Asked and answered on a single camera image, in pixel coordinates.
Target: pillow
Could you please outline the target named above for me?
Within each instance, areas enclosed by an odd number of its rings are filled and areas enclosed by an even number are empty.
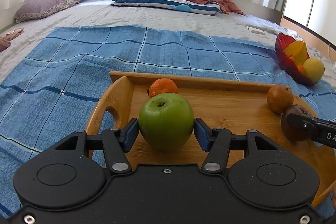
[[[197,4],[190,0],[112,0],[111,5],[150,6],[203,15],[214,15],[221,10],[221,6],[216,2]]]
[[[21,21],[45,18],[81,1],[83,0],[28,0],[16,12],[14,21],[20,23]]]

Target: starfruit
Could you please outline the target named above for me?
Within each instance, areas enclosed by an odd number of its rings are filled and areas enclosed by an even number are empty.
[[[296,65],[302,65],[307,59],[307,45],[304,41],[294,41],[285,48],[285,54],[292,57]]]

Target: striped pillow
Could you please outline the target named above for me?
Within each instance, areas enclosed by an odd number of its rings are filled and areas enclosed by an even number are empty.
[[[190,0],[112,0],[111,5],[150,6],[203,15],[214,15],[221,10],[221,6],[216,2],[197,4]]]

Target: fruit bowl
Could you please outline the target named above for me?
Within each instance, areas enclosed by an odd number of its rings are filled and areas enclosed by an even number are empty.
[[[295,63],[285,54],[285,48],[288,47],[289,44],[293,43],[295,39],[289,35],[279,33],[277,39],[275,41],[275,53],[278,58],[279,66],[282,70],[284,70],[288,75],[290,75],[295,82],[305,85],[311,86],[314,83],[306,76],[303,76],[299,70],[297,69]]]

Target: brown fruit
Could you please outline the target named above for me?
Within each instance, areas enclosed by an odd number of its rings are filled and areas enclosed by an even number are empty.
[[[275,113],[283,113],[294,102],[291,89],[284,85],[275,85],[267,93],[268,107]]]
[[[284,114],[282,114],[282,117],[281,117],[282,132],[289,140],[298,141],[298,142],[307,140],[309,136],[305,131],[297,129],[297,128],[290,128],[288,126],[286,122],[286,118],[289,113],[294,113],[294,114],[301,115],[304,117],[309,117],[309,118],[313,118],[313,115],[311,115],[308,109],[306,109],[305,107],[301,105],[292,105],[290,108],[286,110]]]

